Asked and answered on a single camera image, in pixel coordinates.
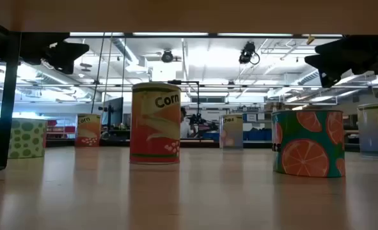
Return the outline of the orange corn label can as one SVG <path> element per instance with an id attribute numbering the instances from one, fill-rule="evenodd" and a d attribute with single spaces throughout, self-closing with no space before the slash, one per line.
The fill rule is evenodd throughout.
<path id="1" fill-rule="evenodd" d="M 130 163 L 180 162 L 181 89 L 144 82 L 132 87 Z"/>
<path id="2" fill-rule="evenodd" d="M 75 147 L 99 147 L 101 115 L 78 114 L 75 133 Z"/>

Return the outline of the light blue peaches can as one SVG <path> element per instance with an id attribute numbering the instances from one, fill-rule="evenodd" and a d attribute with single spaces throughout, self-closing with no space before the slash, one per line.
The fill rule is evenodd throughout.
<path id="1" fill-rule="evenodd" d="M 222 150 L 240 150 L 243 148 L 243 117 L 241 114 L 220 116 L 219 147 Z"/>
<path id="2" fill-rule="evenodd" d="M 359 105 L 357 113 L 360 152 L 378 158 L 378 103 Z"/>

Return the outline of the green dotted can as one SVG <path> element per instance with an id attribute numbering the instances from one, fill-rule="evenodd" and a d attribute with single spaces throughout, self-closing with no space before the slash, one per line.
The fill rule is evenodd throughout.
<path id="1" fill-rule="evenodd" d="M 44 157 L 47 121 L 12 118 L 8 158 Z"/>

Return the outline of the wooden shelf board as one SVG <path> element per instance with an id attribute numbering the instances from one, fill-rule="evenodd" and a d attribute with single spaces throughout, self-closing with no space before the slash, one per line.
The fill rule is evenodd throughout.
<path id="1" fill-rule="evenodd" d="M 378 0 L 0 0 L 0 25 L 30 32 L 378 35 Z"/>

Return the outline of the red storage rack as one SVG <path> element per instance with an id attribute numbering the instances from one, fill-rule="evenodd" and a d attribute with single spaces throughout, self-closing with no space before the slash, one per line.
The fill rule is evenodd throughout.
<path id="1" fill-rule="evenodd" d="M 48 134 L 74 134 L 76 126 L 68 119 L 50 119 L 47 120 Z"/>

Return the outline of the black monitor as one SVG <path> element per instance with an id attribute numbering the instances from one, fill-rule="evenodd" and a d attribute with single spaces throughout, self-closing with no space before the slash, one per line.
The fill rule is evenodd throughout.
<path id="1" fill-rule="evenodd" d="M 123 97 L 106 101 L 103 108 L 103 125 L 118 126 L 123 122 Z"/>

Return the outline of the round black ceiling fixture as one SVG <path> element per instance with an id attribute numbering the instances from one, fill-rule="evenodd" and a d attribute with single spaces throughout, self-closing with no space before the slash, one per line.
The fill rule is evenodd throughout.
<path id="1" fill-rule="evenodd" d="M 165 49 L 161 56 L 161 61 L 163 63 L 170 63 L 174 60 L 172 51 L 170 49 Z"/>

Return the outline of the person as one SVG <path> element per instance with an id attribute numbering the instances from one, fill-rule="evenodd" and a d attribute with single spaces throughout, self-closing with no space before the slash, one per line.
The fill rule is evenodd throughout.
<path id="1" fill-rule="evenodd" d="M 184 107 L 180 108 L 180 138 L 189 138 L 192 134 L 191 125 L 185 120 L 186 110 Z"/>

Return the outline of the silver ventilation duct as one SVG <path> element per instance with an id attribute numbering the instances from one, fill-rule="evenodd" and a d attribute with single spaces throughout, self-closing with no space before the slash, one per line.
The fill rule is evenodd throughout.
<path id="1" fill-rule="evenodd" d="M 300 78 L 296 80 L 297 85 L 304 85 L 312 80 L 319 78 L 320 74 L 318 70 L 311 70 L 309 72 L 303 73 Z"/>

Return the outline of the black shelf side frame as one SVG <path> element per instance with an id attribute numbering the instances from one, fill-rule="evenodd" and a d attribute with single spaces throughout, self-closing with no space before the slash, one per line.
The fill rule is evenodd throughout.
<path id="1" fill-rule="evenodd" d="M 6 73 L 0 113 L 0 171 L 6 168 L 8 162 L 21 38 L 22 33 L 19 32 L 12 32 L 8 37 Z"/>

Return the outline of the thin black workstation frame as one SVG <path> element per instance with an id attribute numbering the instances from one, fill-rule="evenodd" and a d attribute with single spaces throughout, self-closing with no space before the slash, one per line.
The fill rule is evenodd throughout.
<path id="1" fill-rule="evenodd" d="M 189 88 L 193 85 L 196 85 L 196 93 L 197 93 L 197 101 L 196 101 L 196 114 L 192 115 L 190 118 L 191 124 L 197 124 L 199 125 L 201 123 L 201 113 L 200 113 L 200 82 L 199 81 L 193 81 L 193 80 L 169 80 L 168 84 L 173 84 L 173 85 L 187 85 Z"/>

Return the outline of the black table rig frame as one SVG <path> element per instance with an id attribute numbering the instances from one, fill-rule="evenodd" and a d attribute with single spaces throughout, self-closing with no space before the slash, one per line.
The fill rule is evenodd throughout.
<path id="1" fill-rule="evenodd" d="M 129 147 L 130 142 L 124 141 L 106 141 L 100 140 L 98 142 L 100 147 Z M 219 148 L 219 143 L 214 142 L 211 139 L 184 139 L 180 141 L 180 145 L 183 148 Z M 47 148 L 68 147 L 75 146 L 73 139 L 47 139 Z M 244 149 L 272 149 L 272 143 L 269 141 L 246 141 L 243 142 Z M 359 144 L 348 143 L 345 144 L 345 151 L 360 152 Z"/>

